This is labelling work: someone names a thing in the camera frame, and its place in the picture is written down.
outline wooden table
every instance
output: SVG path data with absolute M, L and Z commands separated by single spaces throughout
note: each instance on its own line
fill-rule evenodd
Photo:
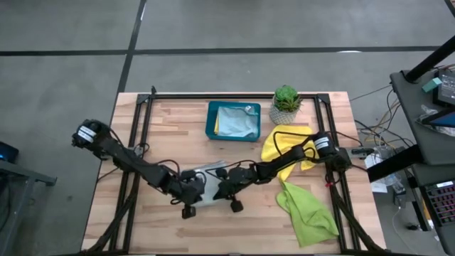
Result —
M 136 98 L 136 93 L 121 93 L 117 99 L 112 128 L 123 142 L 128 141 Z M 330 92 L 330 98 L 336 129 L 357 138 L 347 92 Z M 182 169 L 191 169 L 221 159 L 228 163 L 242 159 L 260 161 L 262 145 L 275 126 L 268 116 L 270 101 L 243 100 L 261 104 L 261 137 L 254 143 L 209 140 L 205 135 L 209 101 L 154 100 L 147 140 L 150 150 L 146 153 L 145 159 L 150 162 L 174 159 Z M 312 100 L 303 101 L 294 124 L 306 125 L 312 128 L 313 132 L 318 131 Z M 138 142 L 141 133 L 137 134 Z M 341 146 L 358 146 L 358 143 L 351 139 L 342 136 L 338 138 Z M 355 160 L 354 163 L 363 165 L 360 160 Z M 331 209 L 330 193 L 324 186 L 326 173 L 324 165 L 319 164 L 308 171 L 300 171 L 298 166 L 296 165 L 287 181 L 309 190 Z M 111 162 L 104 162 L 100 175 L 113 168 Z M 356 218 L 369 236 L 379 246 L 385 247 L 367 174 L 359 169 L 351 169 L 346 175 Z M 122 172 L 116 171 L 98 183 L 82 244 L 83 249 L 93 245 L 113 219 L 121 176 Z M 230 210 L 230 201 L 222 201 L 215 206 L 198 208 L 196 217 L 183 220 L 181 218 L 183 206 L 171 206 L 170 196 L 162 195 L 141 180 L 130 253 L 339 252 L 337 239 L 299 248 L 289 215 L 275 201 L 275 196 L 280 191 L 281 186 L 277 178 L 265 185 L 251 185 L 237 195 L 245 208 L 242 212 L 233 213 Z M 346 219 L 343 219 L 343 226 L 348 246 L 352 247 Z M 120 245 L 123 241 L 122 234 L 121 229 Z

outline lime green towel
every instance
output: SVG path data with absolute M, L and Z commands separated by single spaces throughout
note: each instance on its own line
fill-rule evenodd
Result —
M 283 191 L 277 202 L 291 215 L 292 225 L 300 247 L 335 238 L 338 235 L 332 213 L 310 192 L 282 182 Z

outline concrete floor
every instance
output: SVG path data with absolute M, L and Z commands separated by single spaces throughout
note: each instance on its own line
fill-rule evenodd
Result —
M 139 0 L 0 0 L 0 51 L 127 49 L 138 6 Z M 136 48 L 437 46 L 454 26 L 442 0 L 148 0 Z M 125 91 L 152 85 L 162 92 L 270 91 L 288 84 L 354 98 L 429 54 L 135 56 Z M 72 148 L 70 136 L 85 118 L 110 121 L 124 62 L 123 55 L 0 57 L 0 141 L 21 150 L 20 165 L 58 177 L 53 188 L 37 186 L 15 255 L 80 249 L 100 162 Z M 376 123 L 387 93 L 352 101 L 354 117 Z M 401 110 L 391 130 L 413 139 Z M 412 253 L 392 228 L 397 209 L 390 193 L 375 199 L 387 248 Z M 409 222 L 410 206 L 395 225 L 415 251 L 443 255 L 434 233 L 405 230 Z

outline plant pot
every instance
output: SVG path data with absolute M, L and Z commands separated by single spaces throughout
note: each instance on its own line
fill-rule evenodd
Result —
M 275 107 L 274 103 L 272 103 L 272 106 L 270 107 L 269 116 L 272 122 L 275 124 L 290 124 L 296 118 L 298 111 L 299 109 L 297 109 L 294 112 L 282 112 L 279 111 L 277 107 Z

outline blue tray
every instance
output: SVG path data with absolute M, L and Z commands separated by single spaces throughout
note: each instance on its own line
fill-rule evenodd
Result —
M 257 136 L 255 137 L 231 137 L 231 136 L 218 136 L 214 133 L 216 116 L 219 107 L 254 107 L 257 113 Z M 261 136 L 261 105 L 257 103 L 246 102 L 219 102 L 212 101 L 208 103 L 207 122 L 205 123 L 205 134 L 209 139 L 222 139 L 239 142 L 255 142 Z

